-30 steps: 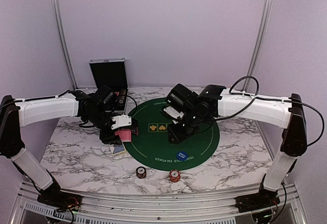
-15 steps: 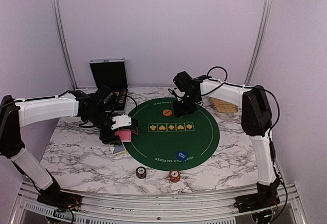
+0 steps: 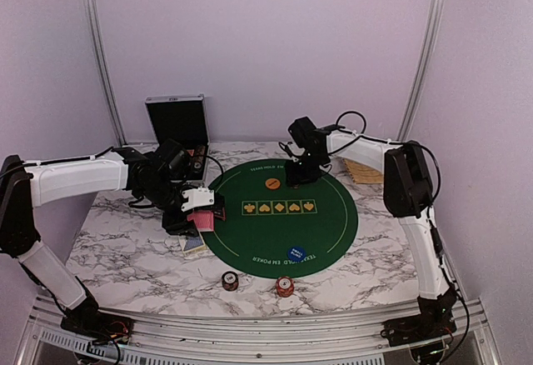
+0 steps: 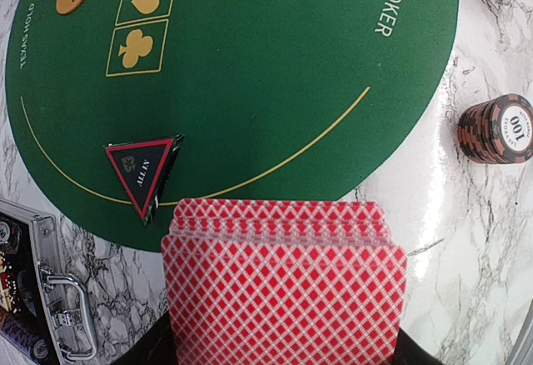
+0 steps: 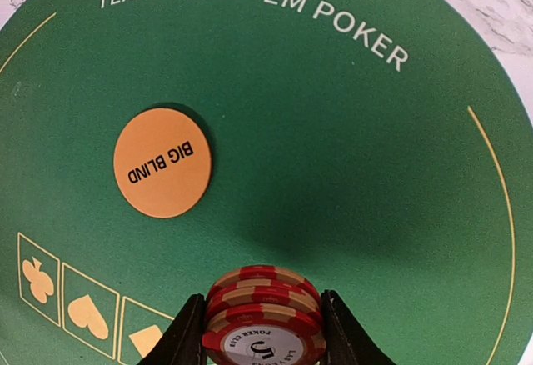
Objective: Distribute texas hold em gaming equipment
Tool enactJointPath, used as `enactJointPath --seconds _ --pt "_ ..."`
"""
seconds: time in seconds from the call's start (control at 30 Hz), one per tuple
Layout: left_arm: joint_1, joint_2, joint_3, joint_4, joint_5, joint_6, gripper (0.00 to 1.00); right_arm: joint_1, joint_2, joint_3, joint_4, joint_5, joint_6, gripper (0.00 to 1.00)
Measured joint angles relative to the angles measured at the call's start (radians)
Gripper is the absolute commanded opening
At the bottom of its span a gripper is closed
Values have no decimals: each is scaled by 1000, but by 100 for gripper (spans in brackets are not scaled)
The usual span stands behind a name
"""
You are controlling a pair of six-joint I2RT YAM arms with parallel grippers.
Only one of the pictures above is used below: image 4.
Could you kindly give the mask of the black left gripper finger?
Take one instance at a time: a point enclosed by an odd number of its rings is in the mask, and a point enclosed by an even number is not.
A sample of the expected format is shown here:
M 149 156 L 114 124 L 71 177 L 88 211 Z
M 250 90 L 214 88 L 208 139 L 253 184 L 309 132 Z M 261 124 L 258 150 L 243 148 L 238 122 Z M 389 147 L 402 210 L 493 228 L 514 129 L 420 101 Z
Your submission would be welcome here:
M 165 312 L 130 350 L 112 363 L 112 365 L 138 364 L 177 365 L 176 347 L 168 312 Z

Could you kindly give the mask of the red-backed playing card deck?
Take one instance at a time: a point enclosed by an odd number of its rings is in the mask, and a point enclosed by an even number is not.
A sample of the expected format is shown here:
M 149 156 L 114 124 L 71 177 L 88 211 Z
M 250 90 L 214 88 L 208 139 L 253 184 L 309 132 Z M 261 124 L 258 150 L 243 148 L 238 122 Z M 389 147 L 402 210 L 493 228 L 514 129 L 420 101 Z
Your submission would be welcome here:
M 162 239 L 181 364 L 389 364 L 407 257 L 375 202 L 181 200 Z

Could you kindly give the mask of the black triangular all-in button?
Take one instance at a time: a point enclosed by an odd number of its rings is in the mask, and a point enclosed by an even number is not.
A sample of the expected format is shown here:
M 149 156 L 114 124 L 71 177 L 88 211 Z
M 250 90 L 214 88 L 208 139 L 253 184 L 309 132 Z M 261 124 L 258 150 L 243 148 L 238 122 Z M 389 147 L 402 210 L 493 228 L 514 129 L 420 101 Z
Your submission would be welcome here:
M 184 138 L 177 134 L 142 142 L 110 143 L 104 148 L 143 225 L 152 222 L 160 206 Z

